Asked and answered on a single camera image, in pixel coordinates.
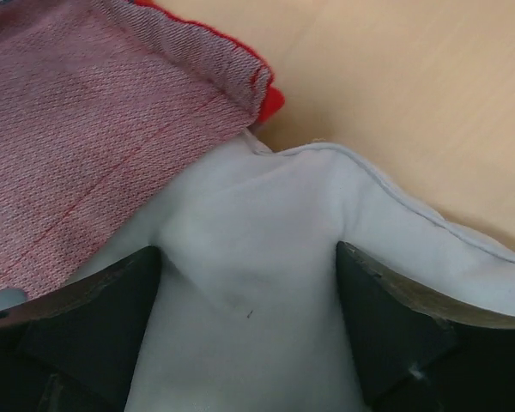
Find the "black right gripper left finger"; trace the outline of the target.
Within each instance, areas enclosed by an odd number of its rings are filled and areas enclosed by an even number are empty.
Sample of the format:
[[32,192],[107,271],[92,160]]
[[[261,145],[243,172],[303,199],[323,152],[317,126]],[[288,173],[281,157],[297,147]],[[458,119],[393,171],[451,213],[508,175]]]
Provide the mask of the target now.
[[161,277],[147,246],[30,300],[0,291],[0,411],[122,411]]

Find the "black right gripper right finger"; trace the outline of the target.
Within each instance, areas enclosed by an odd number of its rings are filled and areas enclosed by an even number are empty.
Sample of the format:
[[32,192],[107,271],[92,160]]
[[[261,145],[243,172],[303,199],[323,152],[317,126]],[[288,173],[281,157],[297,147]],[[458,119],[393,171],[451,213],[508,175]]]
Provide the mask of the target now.
[[434,292],[351,244],[336,282],[373,411],[515,411],[515,318]]

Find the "white pillow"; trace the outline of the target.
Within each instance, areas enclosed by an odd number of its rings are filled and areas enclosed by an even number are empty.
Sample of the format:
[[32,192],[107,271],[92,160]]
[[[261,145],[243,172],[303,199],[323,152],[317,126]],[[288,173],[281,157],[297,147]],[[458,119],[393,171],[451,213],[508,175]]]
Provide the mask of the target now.
[[336,282],[336,246],[515,318],[515,252],[451,223],[359,155],[275,154],[244,132],[178,175],[77,271],[146,246],[161,283],[128,411],[373,411]]

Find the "pink pillowcase with dark print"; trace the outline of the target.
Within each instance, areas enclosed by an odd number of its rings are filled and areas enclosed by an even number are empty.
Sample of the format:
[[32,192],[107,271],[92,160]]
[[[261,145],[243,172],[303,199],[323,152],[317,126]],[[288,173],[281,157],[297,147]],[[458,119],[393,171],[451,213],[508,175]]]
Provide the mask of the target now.
[[0,291],[36,298],[283,105],[249,46],[152,1],[0,1]]

